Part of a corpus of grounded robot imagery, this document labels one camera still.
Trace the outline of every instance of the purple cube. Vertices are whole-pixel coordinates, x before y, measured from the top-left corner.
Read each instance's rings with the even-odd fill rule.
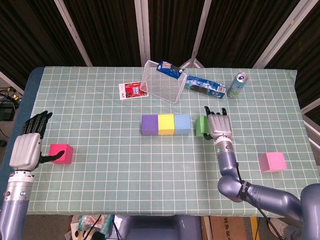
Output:
[[[142,135],[158,135],[158,115],[142,115],[141,118]]]

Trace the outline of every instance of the foam block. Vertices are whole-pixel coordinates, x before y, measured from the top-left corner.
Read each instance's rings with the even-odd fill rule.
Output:
[[[173,114],[158,115],[158,134],[172,135],[175,133],[175,117]]]
[[[208,125],[208,117],[207,116],[200,116],[195,121],[195,136],[196,137],[203,137],[204,134],[209,134],[210,129]]]
[[[279,172],[287,169],[283,152],[267,152],[258,158],[261,172]]]
[[[191,130],[191,117],[188,114],[174,115],[174,134],[188,134]]]
[[[142,115],[141,118],[142,135],[158,135],[158,115]]]
[[[64,154],[58,160],[53,161],[54,164],[71,164],[74,148],[66,143],[51,144],[49,149],[49,156],[56,155],[58,152],[64,150]]]

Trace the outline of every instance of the green cube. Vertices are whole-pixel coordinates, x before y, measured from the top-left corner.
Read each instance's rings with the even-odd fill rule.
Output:
[[[195,121],[195,136],[196,137],[203,137],[204,134],[210,134],[210,129],[208,125],[208,117],[207,116],[200,116]]]

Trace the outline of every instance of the yellow cube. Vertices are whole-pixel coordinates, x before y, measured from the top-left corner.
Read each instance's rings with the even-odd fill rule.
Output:
[[[159,135],[173,135],[175,133],[175,116],[173,114],[158,115]]]

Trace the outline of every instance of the pink cube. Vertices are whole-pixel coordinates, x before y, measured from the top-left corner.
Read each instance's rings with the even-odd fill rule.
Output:
[[[51,144],[49,150],[49,156],[56,155],[58,152],[64,150],[64,154],[59,159],[53,161],[54,164],[71,164],[72,154],[74,153],[74,148],[66,143]]]
[[[287,169],[283,152],[267,152],[258,158],[261,172],[279,172]]]

